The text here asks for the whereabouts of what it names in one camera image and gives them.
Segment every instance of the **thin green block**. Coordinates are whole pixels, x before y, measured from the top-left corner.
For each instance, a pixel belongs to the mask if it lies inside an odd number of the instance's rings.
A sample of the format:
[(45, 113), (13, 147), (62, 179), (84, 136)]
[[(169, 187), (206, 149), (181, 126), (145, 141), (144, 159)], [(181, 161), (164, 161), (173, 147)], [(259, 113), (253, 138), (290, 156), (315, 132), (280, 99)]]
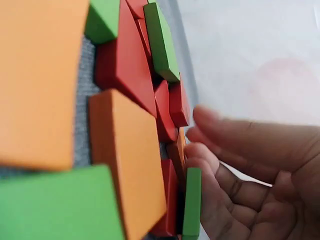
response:
[(106, 166), (0, 181), (4, 240), (124, 240)]
[(118, 36), (120, 0), (90, 0), (84, 34), (94, 44), (109, 42)]
[(169, 25), (156, 2), (143, 6), (155, 71), (170, 83), (179, 82), (179, 68)]
[(201, 169), (187, 170), (182, 240), (197, 240), (200, 233)]

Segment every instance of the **finger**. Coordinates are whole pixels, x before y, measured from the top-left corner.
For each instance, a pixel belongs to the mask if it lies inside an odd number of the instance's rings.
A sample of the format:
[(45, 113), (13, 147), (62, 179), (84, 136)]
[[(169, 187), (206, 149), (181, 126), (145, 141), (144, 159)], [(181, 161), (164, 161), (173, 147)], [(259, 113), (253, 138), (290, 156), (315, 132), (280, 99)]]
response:
[[(248, 161), (247, 159), (241, 156), (237, 156), (228, 151), (225, 151), (224, 149), (217, 147), (206, 136), (204, 136), (203, 133), (201, 133), (196, 126), (191, 127), (187, 131), (186, 135), (191, 142), (199, 142), (205, 144), (214, 154), (216, 154), (217, 158), (220, 161), (239, 170), (243, 174), (246, 174), (252, 178), (255, 178), (268, 184), (275, 183), (275, 179), (279, 172), (277, 169), (255, 163), (253, 161)], [(190, 145), (187, 148), (188, 149), (186, 150), (186, 152), (191, 156), (199, 157), (197, 153), (203, 151), (203, 149), (196, 149), (196, 145)]]
[(207, 161), (189, 158), (187, 166), (202, 170), (201, 224), (210, 239), (246, 240), (250, 230), (227, 210), (221, 189)]
[(278, 201), (297, 202), (301, 200), (297, 189), (291, 180), (290, 172), (279, 172), (276, 177), (275, 184), (272, 187), (272, 193)]
[(215, 155), (218, 155), (221, 152), (221, 147), (218, 147), (209, 140), (209, 138), (207, 138), (207, 136), (205, 136), (197, 126), (190, 127), (185, 135), (192, 143), (202, 143), (206, 145)]
[(218, 158), (208, 149), (208, 147), (200, 142), (192, 142), (184, 147), (186, 158), (203, 159), (210, 166), (211, 172), (215, 175), (220, 165)]
[(220, 164), (215, 175), (220, 187), (235, 204), (259, 212), (270, 194), (270, 187), (251, 181), (242, 181), (224, 165)]
[(320, 152), (316, 126), (221, 119), (200, 105), (194, 108), (193, 118), (199, 130), (219, 147), (280, 170), (295, 172)]

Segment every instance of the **rectangular block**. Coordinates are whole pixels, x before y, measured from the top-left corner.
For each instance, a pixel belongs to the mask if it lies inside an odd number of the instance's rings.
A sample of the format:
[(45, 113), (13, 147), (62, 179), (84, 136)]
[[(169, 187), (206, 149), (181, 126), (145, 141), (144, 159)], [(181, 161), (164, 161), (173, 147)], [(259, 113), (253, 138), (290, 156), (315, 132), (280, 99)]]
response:
[(146, 53), (126, 0), (120, 0), (118, 38), (96, 48), (95, 83), (117, 89), (157, 117)]
[(191, 167), (187, 170), (183, 240), (197, 240), (200, 233), (201, 214), (201, 169)]
[(128, 240), (165, 214), (156, 119), (115, 89), (89, 99), (92, 161), (110, 166)]
[(166, 213), (151, 229), (150, 233), (157, 237), (172, 237), (177, 235), (177, 210), (178, 210), (178, 179), (171, 159), (161, 161)]
[(166, 80), (163, 80), (154, 91), (157, 110), (156, 127), (160, 142), (175, 142), (178, 138), (178, 130), (171, 119), (169, 112), (169, 89)]
[(178, 181), (182, 190), (186, 190), (186, 161), (184, 148), (186, 145), (185, 131), (183, 127), (179, 128), (177, 141), (166, 146), (166, 151), (178, 177)]
[(2, 2), (0, 165), (72, 167), (88, 6), (88, 0)]
[(170, 116), (174, 125), (179, 127), (188, 126), (190, 123), (190, 107), (184, 87), (184, 82), (181, 78), (180, 82), (170, 84)]
[(0, 181), (4, 240), (124, 240), (106, 166)]
[(156, 2), (144, 7), (155, 71), (170, 83), (178, 82), (179, 68), (169, 25)]
[(103, 44), (118, 36), (120, 0), (90, 0), (84, 33), (94, 44)]

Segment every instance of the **toy block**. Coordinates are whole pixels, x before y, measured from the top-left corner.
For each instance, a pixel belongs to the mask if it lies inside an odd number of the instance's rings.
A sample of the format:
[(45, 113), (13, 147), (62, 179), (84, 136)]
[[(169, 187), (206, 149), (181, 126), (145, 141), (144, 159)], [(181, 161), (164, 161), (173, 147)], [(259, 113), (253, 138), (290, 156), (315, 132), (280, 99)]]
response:
[(138, 28), (148, 63), (149, 62), (152, 63), (152, 68), (154, 68), (153, 62), (152, 62), (152, 57), (151, 57), (151, 50), (150, 50), (150, 45), (149, 45), (149, 38), (148, 38), (146, 22), (144, 19), (137, 19), (137, 20), (135, 20), (135, 24), (136, 24), (136, 27)]
[(160, 142), (174, 142), (178, 138), (178, 130), (175, 127), (169, 113), (169, 89), (166, 80), (156, 87), (155, 104), (157, 110), (156, 127)]
[(78, 60), (88, 0), (2, 3), (0, 165), (73, 165)]
[(144, 5), (148, 4), (147, 0), (126, 0), (126, 2), (134, 19), (145, 19)]
[(84, 34), (94, 44), (109, 42), (118, 36), (120, 0), (90, 0)]
[(117, 89), (157, 116), (147, 57), (126, 0), (120, 0), (118, 38), (96, 48), (95, 83), (102, 90)]
[(187, 170), (183, 240), (197, 240), (200, 233), (201, 214), (201, 169), (191, 167)]
[(126, 239), (140, 240), (166, 212), (156, 119), (116, 89), (89, 99), (93, 164), (112, 171)]
[(166, 214), (150, 232), (157, 237), (172, 237), (177, 235), (178, 180), (171, 159), (162, 160), (161, 167), (166, 198)]
[(170, 83), (178, 82), (179, 68), (169, 25), (156, 2), (146, 4), (144, 15), (155, 71)]
[(184, 87), (184, 82), (180, 77), (180, 82), (173, 83), (169, 89), (170, 95), (170, 116), (174, 125), (185, 127), (190, 124), (190, 107)]
[(186, 146), (185, 131), (183, 127), (179, 128), (177, 141), (166, 146), (166, 151), (178, 177), (181, 189), (186, 190), (186, 161), (184, 148)]
[(2, 239), (125, 239), (106, 166), (5, 179), (0, 191)]

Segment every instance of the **orange wooden block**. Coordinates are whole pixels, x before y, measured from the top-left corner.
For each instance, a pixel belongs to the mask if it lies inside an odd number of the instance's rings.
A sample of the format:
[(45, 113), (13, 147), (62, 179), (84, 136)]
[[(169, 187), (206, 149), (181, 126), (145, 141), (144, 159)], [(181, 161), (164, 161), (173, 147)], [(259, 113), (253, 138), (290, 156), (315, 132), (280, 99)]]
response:
[(171, 159), (161, 161), (166, 198), (166, 214), (151, 229), (157, 237), (177, 235), (178, 179)]
[(174, 125), (178, 127), (185, 127), (190, 124), (190, 107), (188, 98), (184, 87), (184, 82), (181, 78), (177, 83), (170, 85), (170, 116)]
[(169, 155), (169, 158), (172, 159), (179, 184), (183, 190), (186, 189), (186, 163), (184, 153), (185, 145), (185, 131), (183, 127), (180, 127), (177, 141), (166, 146), (166, 151)]
[(144, 19), (144, 5), (148, 4), (147, 0), (126, 0), (128, 3), (132, 15), (135, 19)]
[(110, 166), (126, 238), (140, 240), (166, 212), (156, 119), (115, 89), (89, 114), (92, 161)]
[(0, 165), (72, 167), (88, 6), (88, 0), (1, 3)]
[(160, 142), (175, 142), (178, 138), (178, 130), (175, 127), (169, 113), (169, 89), (168, 82), (163, 80), (155, 92), (155, 104), (157, 110), (156, 126)]
[(117, 89), (156, 117), (147, 57), (126, 0), (120, 0), (119, 11), (118, 37), (96, 48), (95, 83), (102, 90)]

